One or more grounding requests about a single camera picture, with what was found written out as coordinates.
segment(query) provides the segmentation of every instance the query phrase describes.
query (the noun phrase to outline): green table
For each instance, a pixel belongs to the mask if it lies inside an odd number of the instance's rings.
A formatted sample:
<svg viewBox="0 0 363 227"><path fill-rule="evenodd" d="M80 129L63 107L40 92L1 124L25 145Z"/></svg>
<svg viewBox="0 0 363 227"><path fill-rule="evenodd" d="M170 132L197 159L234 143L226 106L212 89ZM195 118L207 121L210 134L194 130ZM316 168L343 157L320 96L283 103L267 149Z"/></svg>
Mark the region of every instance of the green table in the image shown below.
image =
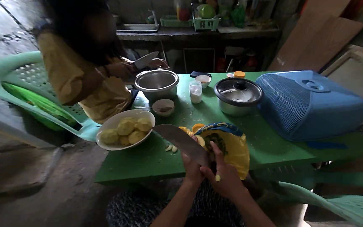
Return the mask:
<svg viewBox="0 0 363 227"><path fill-rule="evenodd" d="M246 79L255 81L266 72L246 73ZM173 124L191 128L194 124L209 124L219 121L239 127L246 134L250 151L250 169L284 166L300 163L346 160L363 156L363 135L358 132L324 141L345 143L348 149L312 149L305 142L289 142L280 137L264 120L259 112L244 117L224 115L218 107L214 93L215 84L226 78L225 73L214 73L208 88L203 89L203 101L192 104L188 84L193 80L188 74L181 74L178 84L178 98L174 100L175 111L170 117L155 116L156 125ZM144 96L138 96L134 106L148 106ZM153 132L140 145L122 151L109 152L95 181L103 184L129 184L145 180L160 180L184 176L180 153L165 152L168 144Z"/></svg>

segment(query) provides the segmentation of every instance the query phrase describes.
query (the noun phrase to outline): kitchen counter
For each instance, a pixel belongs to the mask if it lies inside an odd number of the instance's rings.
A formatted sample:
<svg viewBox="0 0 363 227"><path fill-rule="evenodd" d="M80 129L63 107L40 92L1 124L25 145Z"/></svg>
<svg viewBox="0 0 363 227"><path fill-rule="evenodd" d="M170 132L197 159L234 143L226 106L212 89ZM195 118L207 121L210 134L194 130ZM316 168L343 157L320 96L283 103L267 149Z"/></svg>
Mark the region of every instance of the kitchen counter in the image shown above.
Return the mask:
<svg viewBox="0 0 363 227"><path fill-rule="evenodd" d="M266 72L246 72L246 79L255 81ZM363 135L359 132L348 133L322 141L344 143L348 148L312 149L305 142L290 142L280 137L259 112L232 117L222 113L214 93L215 84L226 78L226 73L214 73L209 87L203 89L203 101L192 104L188 84L193 78L189 74L180 74L178 97L174 100L175 111L170 117L155 115L156 125L173 124L191 128L194 124L228 122L238 126L246 134L250 151L250 169L293 164L314 163L330 160L346 160L363 157ZM142 92L133 106L150 106ZM157 133L153 132L140 145L121 151L109 152L95 181L103 184L128 184L146 180L160 180L184 176L180 151L173 154L165 152L168 145Z"/></svg>
<svg viewBox="0 0 363 227"><path fill-rule="evenodd" d="M188 28L171 28L160 27L158 32L118 32L117 35L121 40L144 40L144 41L184 41L202 39L204 37L218 39L247 39L255 37L278 37L280 30L278 28L257 29L245 28L241 32L219 33L210 30L194 31L193 27Z"/></svg>

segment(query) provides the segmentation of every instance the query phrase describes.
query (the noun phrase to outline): knife blade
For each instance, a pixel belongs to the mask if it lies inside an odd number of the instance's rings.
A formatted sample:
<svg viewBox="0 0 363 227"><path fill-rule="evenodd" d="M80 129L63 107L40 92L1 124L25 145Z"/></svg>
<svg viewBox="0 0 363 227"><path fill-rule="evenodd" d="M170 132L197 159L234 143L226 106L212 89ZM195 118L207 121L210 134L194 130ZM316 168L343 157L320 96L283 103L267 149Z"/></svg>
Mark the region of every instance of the knife blade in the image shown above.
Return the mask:
<svg viewBox="0 0 363 227"><path fill-rule="evenodd" d="M199 143L197 143L182 129L171 124L161 124L154 126L152 129L198 164L210 168L209 155L205 151L204 147L201 147Z"/></svg>
<svg viewBox="0 0 363 227"><path fill-rule="evenodd" d="M135 60L133 62L133 64L137 69L142 70L143 68L148 66L148 64L152 61L152 59L156 58L158 56L158 54L159 54L159 51L149 53L149 54Z"/></svg>

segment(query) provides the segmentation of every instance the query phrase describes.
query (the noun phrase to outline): stainless steel pot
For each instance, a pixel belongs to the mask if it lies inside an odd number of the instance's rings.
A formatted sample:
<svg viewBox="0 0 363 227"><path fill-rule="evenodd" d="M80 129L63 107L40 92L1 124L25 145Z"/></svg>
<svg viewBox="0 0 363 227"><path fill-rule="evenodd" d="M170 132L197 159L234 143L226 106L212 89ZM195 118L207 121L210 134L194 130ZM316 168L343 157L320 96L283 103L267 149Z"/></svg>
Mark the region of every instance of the stainless steel pot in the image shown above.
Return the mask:
<svg viewBox="0 0 363 227"><path fill-rule="evenodd" d="M263 97L259 85L240 78L220 80L214 91L221 111L236 117L249 114Z"/></svg>
<svg viewBox="0 0 363 227"><path fill-rule="evenodd" d="M179 76L169 70L144 71L137 75L135 86L149 101L173 99L177 96Z"/></svg>

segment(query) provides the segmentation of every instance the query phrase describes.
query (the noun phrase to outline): salt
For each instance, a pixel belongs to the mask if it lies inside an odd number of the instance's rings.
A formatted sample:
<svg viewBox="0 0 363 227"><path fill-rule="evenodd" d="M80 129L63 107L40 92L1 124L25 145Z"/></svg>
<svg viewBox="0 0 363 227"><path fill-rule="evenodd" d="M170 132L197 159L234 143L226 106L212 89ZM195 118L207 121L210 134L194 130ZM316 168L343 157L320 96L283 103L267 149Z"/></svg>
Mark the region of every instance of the salt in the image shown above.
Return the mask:
<svg viewBox="0 0 363 227"><path fill-rule="evenodd" d="M203 87L199 81L191 81L189 84L190 100L192 103L200 103L203 100Z"/></svg>

